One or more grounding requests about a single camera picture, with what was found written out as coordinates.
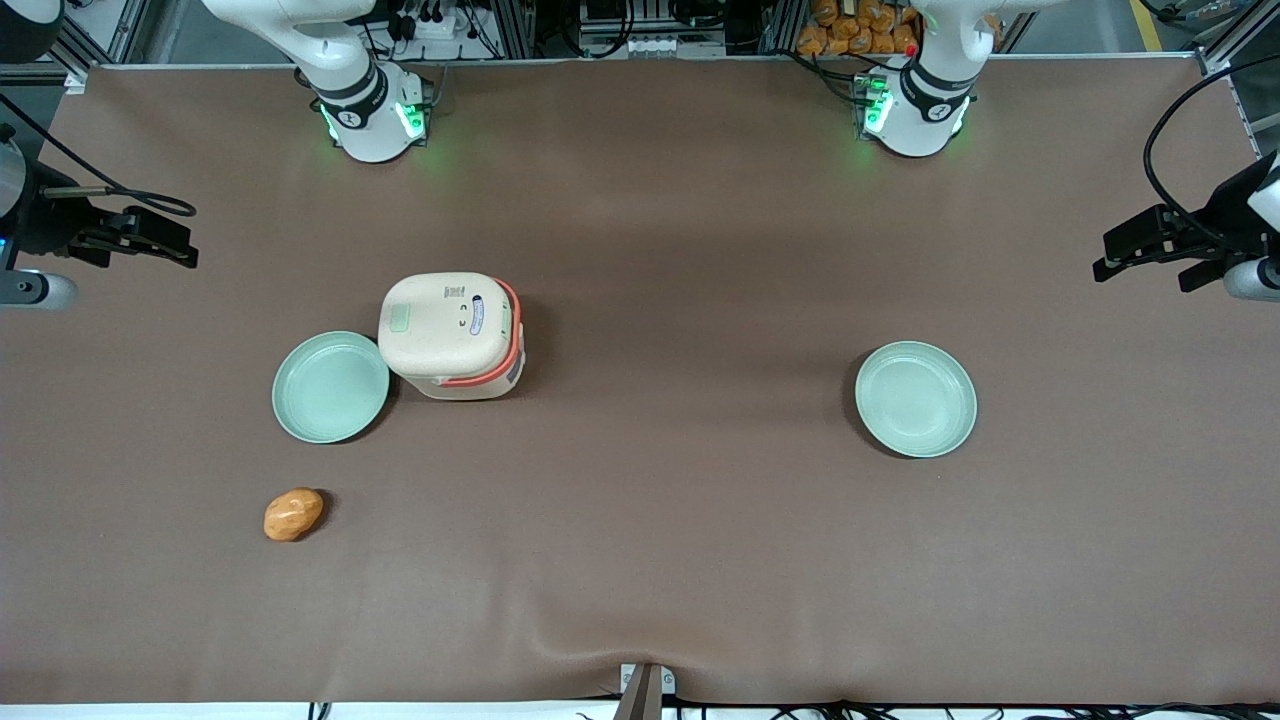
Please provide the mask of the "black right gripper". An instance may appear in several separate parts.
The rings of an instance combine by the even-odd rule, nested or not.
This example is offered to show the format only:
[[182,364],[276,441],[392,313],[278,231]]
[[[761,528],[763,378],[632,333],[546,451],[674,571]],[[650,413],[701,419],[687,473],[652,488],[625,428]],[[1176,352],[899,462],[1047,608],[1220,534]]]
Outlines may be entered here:
[[170,217],[129,205],[120,213],[96,208],[88,199],[47,199],[46,188],[77,183],[58,170],[32,170],[15,219],[15,245],[28,255],[56,255],[95,266],[110,266],[111,254],[165,259],[187,269],[198,266],[198,250],[189,229]]

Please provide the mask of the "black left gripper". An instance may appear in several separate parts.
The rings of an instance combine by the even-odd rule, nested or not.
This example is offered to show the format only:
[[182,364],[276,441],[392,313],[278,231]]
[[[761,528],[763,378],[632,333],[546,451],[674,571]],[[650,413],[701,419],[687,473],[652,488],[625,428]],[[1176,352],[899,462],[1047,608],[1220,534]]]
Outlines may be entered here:
[[[1276,150],[1221,182],[1199,210],[1185,209],[1161,184],[1158,196],[1164,204],[1102,234],[1103,255],[1092,265],[1094,282],[1143,264],[1198,259],[1178,274],[1179,290],[1190,293],[1220,282],[1231,263],[1272,255],[1277,243],[1277,209],[1271,206],[1277,202]],[[1169,215],[1175,217],[1174,224]]]

